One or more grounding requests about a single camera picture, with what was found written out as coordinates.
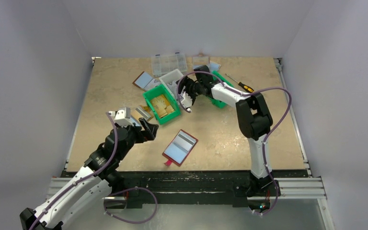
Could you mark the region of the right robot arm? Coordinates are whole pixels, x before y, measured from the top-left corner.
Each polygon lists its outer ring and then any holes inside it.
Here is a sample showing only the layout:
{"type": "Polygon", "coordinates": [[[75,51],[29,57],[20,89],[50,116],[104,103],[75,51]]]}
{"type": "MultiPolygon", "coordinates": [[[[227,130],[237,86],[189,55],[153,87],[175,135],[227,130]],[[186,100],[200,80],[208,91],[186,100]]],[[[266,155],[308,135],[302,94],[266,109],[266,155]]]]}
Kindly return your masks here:
{"type": "Polygon", "coordinates": [[[176,94],[179,105],[188,113],[194,105],[196,97],[204,95],[235,108],[241,133],[247,138],[252,161],[251,174],[255,179],[250,181],[250,189],[256,195],[268,190],[266,180],[271,168],[266,156],[265,141],[271,130],[273,119],[262,94],[247,94],[217,75],[197,68],[194,72],[196,80],[182,76],[176,83],[176,94]]]}

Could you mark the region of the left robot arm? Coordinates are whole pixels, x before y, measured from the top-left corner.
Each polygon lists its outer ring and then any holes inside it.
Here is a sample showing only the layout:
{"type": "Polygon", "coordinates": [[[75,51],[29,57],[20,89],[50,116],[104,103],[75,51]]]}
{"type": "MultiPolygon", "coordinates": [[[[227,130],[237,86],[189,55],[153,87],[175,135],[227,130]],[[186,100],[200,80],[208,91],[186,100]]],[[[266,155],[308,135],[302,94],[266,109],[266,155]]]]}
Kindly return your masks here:
{"type": "Polygon", "coordinates": [[[156,137],[159,125],[143,118],[139,121],[140,126],[125,127],[113,122],[113,129],[105,141],[64,187],[35,209],[26,208],[21,212],[22,229],[63,230],[66,223],[88,207],[89,202],[138,190],[138,187],[126,187],[124,177],[116,169],[135,144],[156,137]]]}

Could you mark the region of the red card holder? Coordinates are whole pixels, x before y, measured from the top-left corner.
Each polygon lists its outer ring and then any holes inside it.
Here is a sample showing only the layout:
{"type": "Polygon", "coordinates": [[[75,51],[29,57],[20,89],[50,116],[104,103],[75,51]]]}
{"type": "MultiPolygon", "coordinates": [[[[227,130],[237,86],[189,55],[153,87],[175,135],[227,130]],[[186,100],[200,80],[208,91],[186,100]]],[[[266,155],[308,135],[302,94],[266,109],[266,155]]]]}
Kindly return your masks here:
{"type": "Polygon", "coordinates": [[[162,153],[162,156],[167,159],[164,165],[169,167],[175,164],[180,167],[197,143],[197,138],[180,129],[162,153]]]}

